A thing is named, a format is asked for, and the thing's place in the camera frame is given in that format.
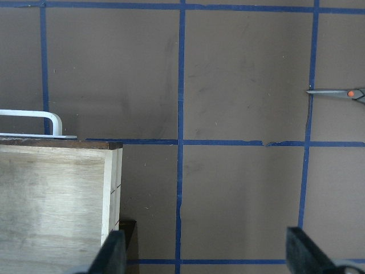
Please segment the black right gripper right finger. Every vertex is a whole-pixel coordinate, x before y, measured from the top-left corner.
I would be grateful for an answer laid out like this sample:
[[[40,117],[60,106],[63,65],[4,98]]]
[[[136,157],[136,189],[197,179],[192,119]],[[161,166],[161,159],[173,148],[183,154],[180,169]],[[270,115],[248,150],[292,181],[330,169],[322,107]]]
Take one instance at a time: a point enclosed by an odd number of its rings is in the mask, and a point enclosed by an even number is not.
[[[331,260],[299,227],[286,230],[286,265],[290,273],[364,273],[351,261]]]

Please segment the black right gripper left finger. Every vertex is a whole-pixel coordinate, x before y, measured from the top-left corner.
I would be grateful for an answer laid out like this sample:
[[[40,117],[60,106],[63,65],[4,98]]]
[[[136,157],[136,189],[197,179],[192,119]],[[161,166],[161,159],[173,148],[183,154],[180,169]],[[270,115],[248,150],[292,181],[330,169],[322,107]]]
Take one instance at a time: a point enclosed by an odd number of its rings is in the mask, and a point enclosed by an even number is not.
[[[122,274],[127,269],[127,251],[123,231],[111,231],[90,265],[73,267],[66,273]]]

